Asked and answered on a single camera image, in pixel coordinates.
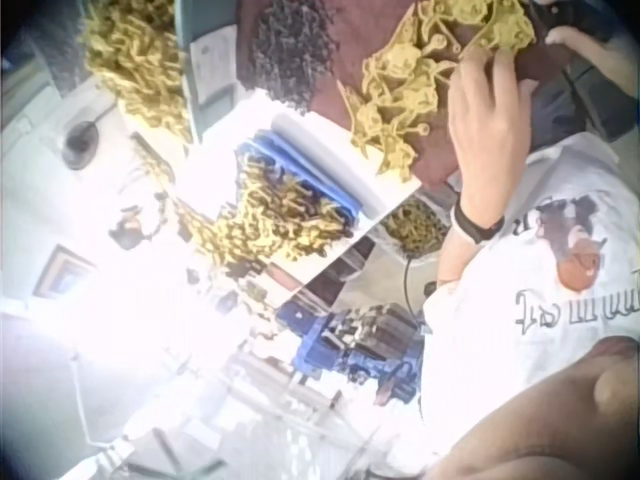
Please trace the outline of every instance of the pile of plastic parts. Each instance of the pile of plastic parts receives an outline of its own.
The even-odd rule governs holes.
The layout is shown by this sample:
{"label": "pile of plastic parts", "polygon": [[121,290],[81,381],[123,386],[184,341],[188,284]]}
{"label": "pile of plastic parts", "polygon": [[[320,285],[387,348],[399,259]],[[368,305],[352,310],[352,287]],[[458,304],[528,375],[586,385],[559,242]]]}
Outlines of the pile of plastic parts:
{"label": "pile of plastic parts", "polygon": [[127,113],[191,143],[173,0],[107,0],[89,6],[87,68]]}
{"label": "pile of plastic parts", "polygon": [[[478,27],[464,48],[451,33],[456,25]],[[518,51],[534,40],[518,0],[417,2],[389,44],[363,62],[361,91],[338,82],[351,116],[352,144],[367,158],[367,145],[384,153],[378,173],[397,170],[403,182],[409,180],[416,152],[406,136],[429,134],[428,115],[440,107],[438,88],[448,85],[467,49]]]}
{"label": "pile of plastic parts", "polygon": [[260,274],[275,254],[325,256],[332,242],[353,235],[353,219],[308,183],[265,157],[246,154],[239,162],[238,201],[215,220],[176,203],[192,241],[228,276]]}
{"label": "pile of plastic parts", "polygon": [[400,243],[406,258],[420,258],[439,250],[448,228],[421,200],[411,197],[382,222],[389,236]]}

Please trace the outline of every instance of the brown surface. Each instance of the brown surface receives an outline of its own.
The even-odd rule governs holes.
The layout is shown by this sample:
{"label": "brown surface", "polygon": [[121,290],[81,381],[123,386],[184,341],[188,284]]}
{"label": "brown surface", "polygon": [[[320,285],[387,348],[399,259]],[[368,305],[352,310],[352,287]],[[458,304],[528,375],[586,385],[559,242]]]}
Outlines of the brown surface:
{"label": "brown surface", "polygon": [[[396,26],[414,0],[326,0],[333,12],[330,34],[339,43],[334,55],[333,76],[322,78],[317,85],[311,110],[346,129],[351,128],[349,112],[338,91],[335,79],[359,90],[362,83],[362,61],[382,49],[391,39]],[[252,85],[249,65],[249,45],[257,15],[270,0],[241,2],[238,34],[238,78]],[[536,25],[538,39],[544,38]],[[463,27],[454,31],[463,45],[475,30]],[[563,47],[547,48],[534,45],[523,51],[517,60],[519,78],[533,78],[542,83],[560,73],[568,63],[570,53]],[[457,169],[453,145],[447,133],[446,98],[441,95],[441,112],[429,118],[431,134],[409,137],[419,152],[413,172],[427,186],[442,183]]]}

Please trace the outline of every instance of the fingers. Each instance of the fingers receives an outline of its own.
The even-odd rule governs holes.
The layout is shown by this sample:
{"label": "fingers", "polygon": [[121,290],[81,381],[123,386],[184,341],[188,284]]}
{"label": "fingers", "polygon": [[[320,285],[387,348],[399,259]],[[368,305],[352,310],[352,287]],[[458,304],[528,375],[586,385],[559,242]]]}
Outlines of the fingers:
{"label": "fingers", "polygon": [[490,56],[488,50],[473,46],[458,66],[460,82],[472,111],[485,112],[493,109],[493,98],[485,71]]}
{"label": "fingers", "polygon": [[597,40],[573,27],[554,28],[548,33],[545,43],[547,45],[566,45],[596,67],[607,61],[606,49]]}
{"label": "fingers", "polygon": [[520,93],[516,80],[515,56],[504,48],[497,51],[493,61],[493,93],[496,109],[514,112],[519,108]]}
{"label": "fingers", "polygon": [[520,100],[520,113],[524,121],[531,121],[531,97],[540,82],[536,80],[523,80],[518,85],[518,97]]}
{"label": "fingers", "polygon": [[451,83],[449,84],[448,93],[448,110],[449,110],[449,134],[452,139],[456,135],[456,125],[461,117],[466,115],[468,106],[467,98],[462,88],[462,78],[460,77],[460,70],[456,69],[451,76]]}

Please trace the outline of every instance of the white t-shirt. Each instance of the white t-shirt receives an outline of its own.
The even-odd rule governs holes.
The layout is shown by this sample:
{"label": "white t-shirt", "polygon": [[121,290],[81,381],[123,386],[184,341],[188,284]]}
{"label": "white t-shirt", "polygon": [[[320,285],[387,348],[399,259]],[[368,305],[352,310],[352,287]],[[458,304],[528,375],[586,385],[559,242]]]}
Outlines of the white t-shirt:
{"label": "white t-shirt", "polygon": [[588,133],[531,155],[502,233],[425,303],[433,451],[599,339],[640,338],[640,208],[616,161]]}

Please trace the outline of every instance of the person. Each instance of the person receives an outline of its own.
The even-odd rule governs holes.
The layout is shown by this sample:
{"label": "person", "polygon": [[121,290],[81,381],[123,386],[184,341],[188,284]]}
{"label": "person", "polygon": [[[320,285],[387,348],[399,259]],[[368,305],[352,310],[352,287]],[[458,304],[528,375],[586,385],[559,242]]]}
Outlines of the person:
{"label": "person", "polygon": [[[547,43],[637,97],[633,57],[571,27]],[[640,478],[638,198],[594,135],[530,154],[536,88],[505,50],[451,79],[462,190],[424,306],[425,478]]]}

